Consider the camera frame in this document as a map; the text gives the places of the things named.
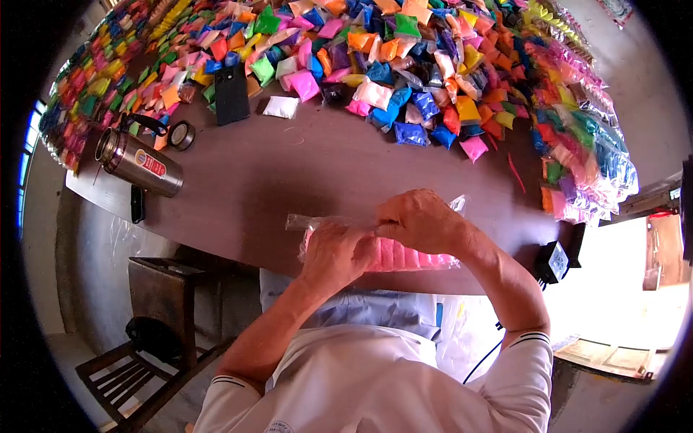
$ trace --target wooden table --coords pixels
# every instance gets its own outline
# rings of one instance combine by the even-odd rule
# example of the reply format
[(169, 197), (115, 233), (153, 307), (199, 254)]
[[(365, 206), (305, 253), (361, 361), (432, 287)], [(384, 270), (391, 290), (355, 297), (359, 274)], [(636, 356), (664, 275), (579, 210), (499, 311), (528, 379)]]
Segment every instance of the wooden table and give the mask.
[[(260, 116), (271, 94), (285, 95), (277, 83), (251, 99), (249, 119), (224, 127), (202, 104), (182, 105), (170, 125), (186, 119), (197, 129), (185, 152), (164, 149), (182, 165), (184, 184), (174, 198), (146, 194), (147, 218), (140, 226), (165, 238), (242, 263), (296, 276), (302, 233), (286, 231), (289, 213), (343, 215), (372, 221), (375, 206), (413, 188), (431, 188), (444, 200), (464, 193), (466, 217), (498, 245), (531, 267), (538, 247), (571, 226), (541, 210), (541, 162), (528, 132), (515, 122), (507, 140), (472, 164), (455, 144), (425, 148), (397, 145), (343, 109), (321, 107), (320, 97), (301, 104), (297, 119)], [(100, 170), (93, 143), (87, 145), (77, 177), (66, 185), (86, 200), (130, 220), (130, 185)], [(523, 194), (507, 154), (522, 177)], [(366, 288), (483, 294), (467, 269), (368, 274)]]

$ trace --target red sticker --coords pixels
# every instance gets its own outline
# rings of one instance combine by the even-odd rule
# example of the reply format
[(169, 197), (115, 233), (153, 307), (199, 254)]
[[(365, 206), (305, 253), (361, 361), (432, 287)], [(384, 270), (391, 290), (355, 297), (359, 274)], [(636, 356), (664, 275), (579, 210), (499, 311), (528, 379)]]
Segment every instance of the red sticker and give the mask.
[(138, 166), (141, 166), (145, 170), (154, 173), (158, 177), (164, 177), (166, 174), (166, 166), (142, 149), (135, 152), (134, 160)]

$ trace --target stainless steel thermos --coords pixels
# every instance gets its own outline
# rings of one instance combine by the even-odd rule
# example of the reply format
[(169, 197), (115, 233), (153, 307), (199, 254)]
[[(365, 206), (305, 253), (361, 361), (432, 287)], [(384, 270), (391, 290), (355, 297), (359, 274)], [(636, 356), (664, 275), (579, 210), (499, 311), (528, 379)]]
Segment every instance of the stainless steel thermos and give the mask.
[(183, 169), (163, 153), (128, 133), (132, 122), (164, 136), (166, 126), (141, 114), (128, 114), (118, 129), (107, 128), (96, 145), (95, 158), (103, 169), (116, 177), (165, 197), (176, 195), (183, 186)]

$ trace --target wooden chair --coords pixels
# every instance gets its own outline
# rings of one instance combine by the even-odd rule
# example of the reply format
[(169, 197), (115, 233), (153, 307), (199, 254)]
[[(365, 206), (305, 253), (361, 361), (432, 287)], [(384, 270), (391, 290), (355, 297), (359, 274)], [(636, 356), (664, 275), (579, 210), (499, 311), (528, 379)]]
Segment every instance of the wooden chair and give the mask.
[[(139, 431), (191, 378), (223, 354), (233, 341), (220, 339), (216, 346), (208, 350), (195, 345), (194, 289), (218, 281), (218, 273), (205, 272), (167, 258), (131, 257), (128, 274), (133, 315), (162, 321), (179, 338), (183, 351), (181, 360), (172, 365), (178, 370), (174, 375), (140, 356), (133, 342), (122, 344), (75, 368), (89, 392), (117, 423), (110, 432)], [(119, 362), (125, 364), (102, 377), (91, 379), (95, 373)], [(155, 376), (164, 380), (165, 384), (129, 417), (124, 417), (119, 408)]]

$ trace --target bright window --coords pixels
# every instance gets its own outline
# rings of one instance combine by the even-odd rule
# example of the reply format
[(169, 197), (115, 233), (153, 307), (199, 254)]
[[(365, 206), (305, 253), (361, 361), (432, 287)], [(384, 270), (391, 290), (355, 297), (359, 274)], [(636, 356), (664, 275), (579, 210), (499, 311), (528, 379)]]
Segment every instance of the bright window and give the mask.
[(24, 190), (26, 189), (26, 178), (31, 164), (31, 157), (34, 154), (36, 143), (39, 141), (39, 121), (41, 115), (46, 111), (46, 105), (41, 101), (36, 101), (34, 108), (29, 116), (29, 124), (24, 135), (24, 149), (19, 157), (19, 192), (17, 193), (17, 226), (19, 235), (22, 236), (24, 226)]

